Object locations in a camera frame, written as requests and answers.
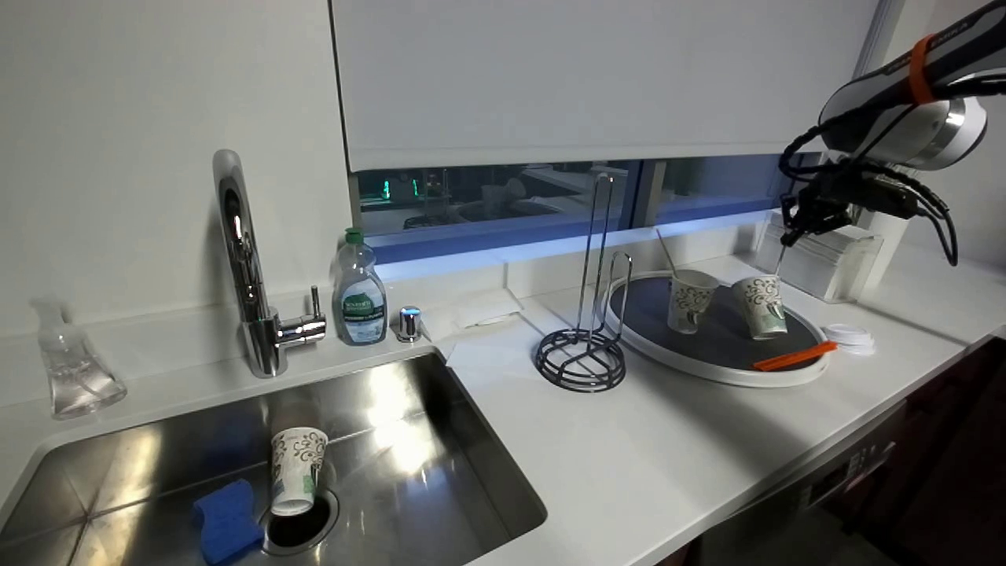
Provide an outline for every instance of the cabinet door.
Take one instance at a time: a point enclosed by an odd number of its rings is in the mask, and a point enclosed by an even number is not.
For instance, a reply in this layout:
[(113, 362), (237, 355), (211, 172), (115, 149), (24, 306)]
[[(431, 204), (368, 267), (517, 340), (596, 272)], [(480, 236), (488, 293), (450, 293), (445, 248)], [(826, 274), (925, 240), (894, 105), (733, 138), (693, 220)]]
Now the cabinet door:
[(1006, 564), (1006, 340), (989, 340), (907, 398), (880, 492), (841, 498), (905, 564)]
[(925, 564), (1006, 564), (1006, 347), (972, 372), (975, 406), (896, 523)]
[(352, 170), (784, 151), (878, 0), (334, 0)]

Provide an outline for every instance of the tray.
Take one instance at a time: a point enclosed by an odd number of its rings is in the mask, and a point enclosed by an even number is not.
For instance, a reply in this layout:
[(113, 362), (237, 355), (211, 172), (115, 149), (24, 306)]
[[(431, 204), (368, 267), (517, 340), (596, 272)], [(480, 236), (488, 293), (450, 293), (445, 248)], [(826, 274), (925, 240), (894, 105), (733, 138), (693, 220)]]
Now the tray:
[(822, 377), (826, 355), (790, 372), (753, 372), (758, 359), (822, 342), (822, 334), (792, 307), (784, 306), (790, 323), (786, 337), (751, 340), (737, 300), (730, 285), (720, 285), (698, 334), (688, 337), (666, 326), (670, 285), (670, 274), (628, 280), (626, 322), (620, 322), (626, 280), (606, 293), (606, 323), (611, 332), (620, 332), (622, 323), (622, 342), (628, 348), (666, 369), (734, 387), (798, 387)]

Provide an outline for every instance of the blue sponge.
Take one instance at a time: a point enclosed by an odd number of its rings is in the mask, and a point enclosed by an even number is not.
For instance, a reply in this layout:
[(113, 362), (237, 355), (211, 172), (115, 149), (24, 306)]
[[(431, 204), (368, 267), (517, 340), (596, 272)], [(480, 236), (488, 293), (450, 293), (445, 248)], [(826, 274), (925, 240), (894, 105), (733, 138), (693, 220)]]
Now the blue sponge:
[(249, 481), (229, 481), (219, 492), (195, 500), (197, 546), (211, 566), (237, 564), (260, 546), (260, 525), (253, 525), (253, 495)]

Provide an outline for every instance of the glass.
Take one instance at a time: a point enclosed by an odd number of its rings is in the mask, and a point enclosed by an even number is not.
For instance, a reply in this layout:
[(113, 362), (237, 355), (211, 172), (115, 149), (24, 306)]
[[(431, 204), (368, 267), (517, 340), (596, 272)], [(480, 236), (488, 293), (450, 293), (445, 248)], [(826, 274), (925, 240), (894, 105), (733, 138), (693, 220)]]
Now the glass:
[(596, 170), (615, 178), (614, 217), (628, 226), (639, 164), (517, 164), (359, 172), (360, 226), (376, 260), (579, 236)]
[(500, 164), (355, 172), (376, 260), (580, 236), (596, 170), (615, 172), (611, 231), (768, 212), (790, 180), (775, 156)]

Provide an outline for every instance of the stainless steel sink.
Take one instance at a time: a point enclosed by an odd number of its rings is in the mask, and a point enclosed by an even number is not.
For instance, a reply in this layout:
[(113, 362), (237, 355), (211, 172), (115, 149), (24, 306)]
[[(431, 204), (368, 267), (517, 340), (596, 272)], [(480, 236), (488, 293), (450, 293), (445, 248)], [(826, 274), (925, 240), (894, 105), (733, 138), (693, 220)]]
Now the stainless steel sink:
[[(271, 525), (271, 432), (285, 426), (330, 434), (324, 498), (314, 519)], [(190, 505), (237, 479), (271, 532), (241, 564), (450, 566), (543, 523), (460, 377), (423, 355), (51, 449), (0, 564), (205, 564)]]

